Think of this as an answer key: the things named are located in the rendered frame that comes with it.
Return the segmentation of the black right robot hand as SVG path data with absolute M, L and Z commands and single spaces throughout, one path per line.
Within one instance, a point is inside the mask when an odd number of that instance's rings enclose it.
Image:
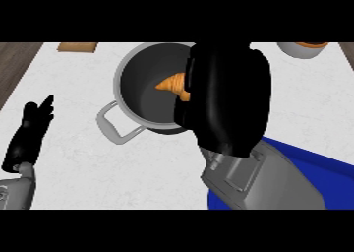
M 174 122 L 194 133 L 200 148 L 246 158 L 265 132 L 271 71 L 261 51 L 246 42 L 191 46 L 185 66 L 187 101 L 176 100 Z

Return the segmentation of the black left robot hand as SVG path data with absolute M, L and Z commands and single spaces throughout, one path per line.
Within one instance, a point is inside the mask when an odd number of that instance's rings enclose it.
M 44 134 L 52 119 L 52 95 L 42 104 L 29 101 L 23 107 L 21 123 L 10 140 L 1 169 L 8 173 L 17 172 L 21 162 L 35 164 L 39 157 Z

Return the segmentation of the orange croissant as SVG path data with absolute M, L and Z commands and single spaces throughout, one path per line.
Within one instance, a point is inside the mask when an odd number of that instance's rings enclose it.
M 184 76 L 184 73 L 175 73 L 154 86 L 154 88 L 159 91 L 169 91 L 176 94 L 181 101 L 188 101 L 190 93 L 184 90 Z

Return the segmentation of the grey metal pot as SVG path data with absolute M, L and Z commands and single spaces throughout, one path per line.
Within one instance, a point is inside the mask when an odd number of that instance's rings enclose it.
M 125 55 L 114 71 L 114 100 L 97 114 L 97 125 L 106 138 L 122 145 L 144 130 L 174 135 L 185 129 L 174 123 L 176 95 L 154 86 L 185 70 L 193 42 L 144 42 Z M 122 136 L 104 115 L 117 107 L 138 126 Z

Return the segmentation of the blue tray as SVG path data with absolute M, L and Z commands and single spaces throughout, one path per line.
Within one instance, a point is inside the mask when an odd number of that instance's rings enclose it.
M 286 156 L 318 191 L 324 210 L 354 210 L 354 165 L 299 149 L 269 138 L 261 139 Z M 209 189 L 207 206 L 230 209 Z

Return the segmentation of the white bowl with orange content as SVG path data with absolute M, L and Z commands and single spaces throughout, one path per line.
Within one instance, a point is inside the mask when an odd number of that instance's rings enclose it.
M 293 58 L 311 59 L 327 46 L 326 42 L 278 42 L 278 48 Z

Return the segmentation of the brown wooden board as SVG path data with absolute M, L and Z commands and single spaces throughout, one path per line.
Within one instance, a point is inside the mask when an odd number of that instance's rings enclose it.
M 61 42 L 57 46 L 57 51 L 66 52 L 89 52 L 95 51 L 95 42 Z

